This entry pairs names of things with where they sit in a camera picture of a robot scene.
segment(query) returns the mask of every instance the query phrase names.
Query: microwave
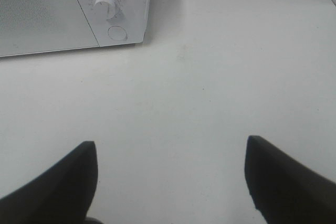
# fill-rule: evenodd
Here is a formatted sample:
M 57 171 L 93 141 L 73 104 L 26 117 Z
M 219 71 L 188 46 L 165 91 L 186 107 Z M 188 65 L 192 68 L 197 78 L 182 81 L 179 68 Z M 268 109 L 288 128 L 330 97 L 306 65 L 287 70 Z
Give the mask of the microwave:
M 150 0 L 0 0 L 0 56 L 143 41 Z

